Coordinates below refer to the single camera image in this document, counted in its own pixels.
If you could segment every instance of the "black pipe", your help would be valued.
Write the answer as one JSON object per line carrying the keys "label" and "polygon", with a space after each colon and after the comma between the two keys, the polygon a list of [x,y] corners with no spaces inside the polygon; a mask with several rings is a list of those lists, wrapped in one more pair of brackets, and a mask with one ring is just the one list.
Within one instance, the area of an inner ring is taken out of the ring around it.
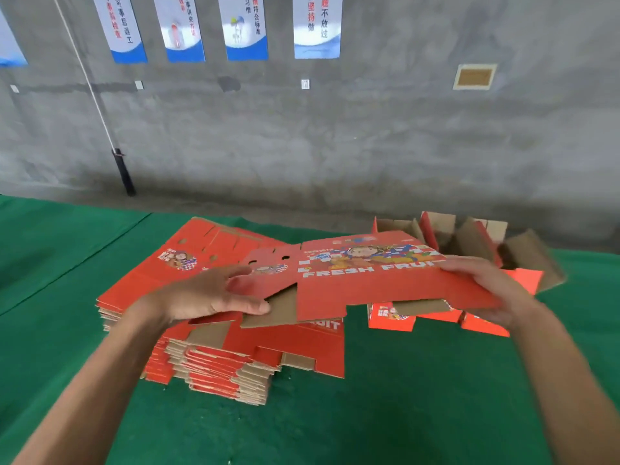
{"label": "black pipe", "polygon": [[121,153],[120,148],[113,149],[112,155],[114,155],[114,161],[119,167],[120,179],[123,182],[123,186],[125,186],[127,195],[129,197],[134,197],[136,195],[136,188],[133,187],[133,182],[131,181],[131,176],[129,176],[127,166],[125,166],[125,160],[123,160],[123,154]]}

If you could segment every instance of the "hand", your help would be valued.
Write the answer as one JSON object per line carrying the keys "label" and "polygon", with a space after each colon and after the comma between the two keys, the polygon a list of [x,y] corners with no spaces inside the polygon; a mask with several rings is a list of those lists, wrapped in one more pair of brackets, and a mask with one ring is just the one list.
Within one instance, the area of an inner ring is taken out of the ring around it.
{"label": "hand", "polygon": [[519,282],[486,259],[455,256],[445,261],[437,261],[436,264],[445,271],[471,275],[482,287],[498,297],[502,301],[498,309],[479,309],[468,312],[503,326],[508,331],[518,327],[532,310],[544,307]]}
{"label": "hand", "polygon": [[269,312],[267,302],[256,297],[237,295],[226,290],[228,281],[252,272],[250,266],[212,268],[189,279],[174,282],[145,297],[136,305],[146,305],[148,311],[156,308],[172,325],[179,320],[213,315],[219,312],[244,312],[262,315]]}

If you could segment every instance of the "blue and white poster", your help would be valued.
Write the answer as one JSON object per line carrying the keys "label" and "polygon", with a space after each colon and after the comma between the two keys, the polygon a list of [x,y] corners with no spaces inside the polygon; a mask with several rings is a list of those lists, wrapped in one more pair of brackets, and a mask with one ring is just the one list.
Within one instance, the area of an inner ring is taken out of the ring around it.
{"label": "blue and white poster", "polygon": [[168,61],[204,62],[194,0],[154,0]]}
{"label": "blue and white poster", "polygon": [[228,60],[267,60],[269,53],[263,0],[218,1]]}
{"label": "blue and white poster", "polygon": [[342,0],[293,0],[296,59],[340,57]]}
{"label": "blue and white poster", "polygon": [[93,1],[114,61],[118,64],[146,62],[131,0]]}
{"label": "blue and white poster", "polygon": [[0,67],[24,67],[28,65],[26,57],[17,45],[17,40],[0,9]]}

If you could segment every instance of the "green table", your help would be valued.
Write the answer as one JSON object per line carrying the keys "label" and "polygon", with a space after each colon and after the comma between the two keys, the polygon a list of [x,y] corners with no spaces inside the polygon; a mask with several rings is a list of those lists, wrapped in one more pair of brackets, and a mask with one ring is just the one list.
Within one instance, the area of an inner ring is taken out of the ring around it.
{"label": "green table", "polygon": [[[0,464],[103,339],[95,298],[190,217],[0,196]],[[289,243],[333,235],[214,220]],[[541,299],[618,404],[620,257],[555,256],[569,282]],[[426,319],[370,330],[364,307],[345,324],[346,379],[284,367],[264,407],[139,382],[108,463],[550,463],[510,339]]]}

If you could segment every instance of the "forearm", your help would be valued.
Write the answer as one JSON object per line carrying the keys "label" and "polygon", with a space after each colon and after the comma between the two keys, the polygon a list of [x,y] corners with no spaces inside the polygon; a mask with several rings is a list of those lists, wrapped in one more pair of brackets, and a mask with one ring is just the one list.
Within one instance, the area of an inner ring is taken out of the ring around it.
{"label": "forearm", "polygon": [[620,462],[620,416],[562,323],[547,307],[536,305],[512,337],[556,462]]}
{"label": "forearm", "polygon": [[139,302],[110,331],[17,456],[14,465],[103,464],[166,321]]}

